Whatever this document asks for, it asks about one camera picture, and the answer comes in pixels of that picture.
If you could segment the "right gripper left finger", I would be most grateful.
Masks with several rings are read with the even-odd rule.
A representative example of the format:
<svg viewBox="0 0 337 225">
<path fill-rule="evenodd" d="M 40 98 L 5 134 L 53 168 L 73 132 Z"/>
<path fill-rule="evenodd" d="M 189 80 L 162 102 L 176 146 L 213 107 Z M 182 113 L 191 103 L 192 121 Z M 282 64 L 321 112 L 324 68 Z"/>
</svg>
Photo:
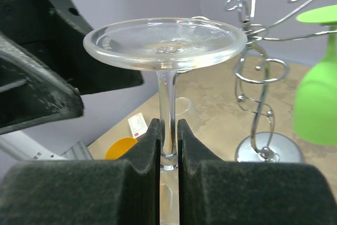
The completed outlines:
<svg viewBox="0 0 337 225">
<path fill-rule="evenodd" d="M 1 224 L 159 224 L 160 123 L 117 160 L 26 161 L 1 182 Z"/>
</svg>

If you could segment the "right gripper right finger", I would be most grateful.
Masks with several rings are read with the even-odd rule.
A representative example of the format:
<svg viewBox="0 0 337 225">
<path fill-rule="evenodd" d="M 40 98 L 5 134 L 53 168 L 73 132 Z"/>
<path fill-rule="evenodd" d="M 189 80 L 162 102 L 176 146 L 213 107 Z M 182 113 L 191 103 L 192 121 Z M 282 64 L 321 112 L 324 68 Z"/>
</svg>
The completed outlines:
<svg viewBox="0 0 337 225">
<path fill-rule="evenodd" d="M 324 175 L 301 163 L 227 162 L 177 125 L 180 224 L 336 224 Z"/>
</svg>

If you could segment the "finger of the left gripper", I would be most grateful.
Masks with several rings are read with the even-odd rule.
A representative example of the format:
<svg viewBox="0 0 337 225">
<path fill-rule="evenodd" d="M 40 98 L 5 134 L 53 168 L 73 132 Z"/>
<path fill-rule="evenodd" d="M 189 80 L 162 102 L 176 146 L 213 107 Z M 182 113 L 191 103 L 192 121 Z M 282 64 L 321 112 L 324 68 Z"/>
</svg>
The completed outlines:
<svg viewBox="0 0 337 225">
<path fill-rule="evenodd" d="M 1 134 L 83 114 L 77 89 L 1 34 Z"/>
<path fill-rule="evenodd" d="M 82 95 L 140 86 L 140 71 L 93 59 L 83 47 L 92 31 L 71 0 L 1 0 L 1 32 Z"/>
</svg>

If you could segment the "green plastic wine glass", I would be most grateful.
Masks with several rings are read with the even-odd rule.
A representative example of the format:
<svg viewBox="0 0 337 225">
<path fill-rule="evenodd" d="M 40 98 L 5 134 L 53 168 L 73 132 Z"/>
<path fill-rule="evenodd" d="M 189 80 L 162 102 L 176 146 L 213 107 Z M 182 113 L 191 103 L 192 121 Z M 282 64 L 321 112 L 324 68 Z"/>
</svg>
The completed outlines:
<svg viewBox="0 0 337 225">
<path fill-rule="evenodd" d="M 302 23 L 329 27 L 327 48 L 300 82 L 293 105 L 293 130 L 302 139 L 319 145 L 336 145 L 336 5 L 300 14 Z"/>
</svg>

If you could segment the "clear wine glass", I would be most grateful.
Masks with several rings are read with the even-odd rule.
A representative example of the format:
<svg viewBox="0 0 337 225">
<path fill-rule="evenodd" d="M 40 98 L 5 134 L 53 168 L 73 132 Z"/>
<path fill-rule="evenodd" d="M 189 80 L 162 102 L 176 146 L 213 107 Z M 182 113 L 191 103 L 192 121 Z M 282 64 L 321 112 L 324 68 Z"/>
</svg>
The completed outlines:
<svg viewBox="0 0 337 225">
<path fill-rule="evenodd" d="M 175 83 L 179 72 L 237 56 L 247 37 L 232 25 L 206 18 L 142 18 L 89 32 L 83 40 L 94 59 L 158 78 L 161 127 L 160 223 L 178 224 L 178 155 Z"/>
</svg>

